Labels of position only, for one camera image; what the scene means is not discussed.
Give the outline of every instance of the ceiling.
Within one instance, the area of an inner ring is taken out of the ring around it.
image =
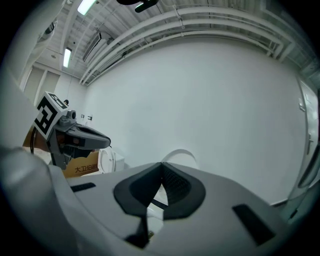
[[[54,35],[37,62],[89,85],[111,66],[151,45],[181,36],[241,40],[260,47],[269,58],[293,65],[320,88],[320,66],[307,36],[275,0],[159,0],[141,13],[134,5],[97,0],[85,16],[81,0],[65,3]],[[97,31],[114,41],[87,66],[82,57]],[[72,49],[68,68],[63,52]]]

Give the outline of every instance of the door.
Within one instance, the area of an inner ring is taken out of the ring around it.
[[[281,216],[286,221],[293,218],[308,188],[312,182],[315,182],[315,178],[318,178],[317,173],[320,165],[318,97],[306,83],[301,80],[299,83],[303,95],[303,103],[300,103],[300,109],[305,112],[306,116],[306,145],[297,181],[289,195],[286,206],[281,211]]]

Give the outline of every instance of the black cable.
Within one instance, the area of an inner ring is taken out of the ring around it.
[[[36,129],[36,127],[34,127],[33,130],[32,130],[31,139],[30,139],[30,152],[31,152],[31,154],[34,153],[34,149],[35,149],[36,132],[37,132],[37,129]]]

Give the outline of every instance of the ceiling light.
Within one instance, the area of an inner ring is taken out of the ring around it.
[[[70,48],[65,48],[64,50],[64,56],[63,56],[63,66],[64,67],[68,67],[69,65],[69,60],[70,60],[70,56],[71,56],[71,49]]]
[[[96,0],[82,0],[78,7],[78,12],[82,15],[86,15],[87,11],[91,8]]]

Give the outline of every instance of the white ceiling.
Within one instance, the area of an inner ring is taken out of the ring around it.
[[[316,87],[320,87],[319,63],[316,61],[317,58],[310,46],[310,42],[299,25],[296,24],[290,15],[283,11],[283,9],[274,0],[159,0],[157,5],[152,6],[141,13],[135,12],[135,7],[138,4],[120,5],[115,0],[98,0],[93,4],[85,16],[77,12],[77,8],[81,0],[71,1],[71,4],[66,3],[64,5],[62,11],[58,15],[57,26],[54,31],[54,35],[49,45],[43,51],[42,55],[37,61],[51,68],[62,70],[63,72],[69,73],[80,79],[83,78],[83,80],[86,80],[87,78],[85,84],[91,83],[92,80],[106,70],[108,66],[120,59],[124,50],[137,50],[143,46],[146,46],[147,44],[160,40],[163,37],[180,34],[181,32],[185,33],[201,30],[232,32],[235,33],[234,35],[237,35],[236,37],[240,35],[246,36],[251,40],[255,40],[263,47],[270,49],[271,51],[277,49],[274,47],[277,47],[278,44],[276,44],[274,41],[261,34],[252,32],[250,29],[248,30],[224,24],[187,24],[188,21],[194,19],[212,19],[212,22],[222,21],[224,23],[225,21],[232,21],[240,24],[240,26],[243,24],[248,26],[249,24],[251,28],[259,28],[264,30],[268,35],[274,36],[284,46],[281,52],[283,53],[286,51],[286,49],[289,51],[289,54],[285,57],[284,62],[294,63],[296,68],[301,70],[301,73],[305,77],[310,78]],[[215,10],[214,13],[196,12],[180,16],[175,15],[173,17],[151,23],[148,26],[144,26],[135,31],[134,33],[130,33],[124,39],[120,40],[115,46],[113,46],[106,54],[99,56],[99,58],[97,58],[97,63],[90,69],[88,69],[87,65],[82,61],[86,47],[97,31],[106,32],[113,39],[116,39],[129,29],[152,17],[156,17],[174,10],[177,10],[177,13],[179,13],[180,10],[190,7],[228,8],[228,10],[239,10],[242,13],[250,16],[249,18],[243,18],[236,15],[225,14],[220,11],[222,9]],[[275,25],[280,29],[281,32],[277,32],[274,29],[268,29],[261,22],[253,21],[253,18],[261,18],[263,21]],[[116,50],[117,48],[121,49],[122,45],[124,45],[124,43],[126,43],[128,40],[133,39],[135,36],[138,36],[143,32],[147,32],[165,24],[169,25],[179,20],[186,25],[165,29],[143,37],[142,40],[137,41],[137,43],[129,44],[124,48],[124,50],[119,50],[114,57],[109,58],[109,61],[104,63],[105,56],[109,55],[111,51]],[[199,37],[201,35],[188,35],[186,37],[192,36]],[[217,35],[204,34],[203,36],[216,37]],[[230,38],[233,36],[219,35],[219,37]],[[292,45],[291,50],[289,50],[287,47],[292,42],[294,42],[294,44]],[[66,47],[72,49],[68,68],[62,66],[63,52]],[[95,71],[93,72],[95,76],[89,74],[92,69]]]

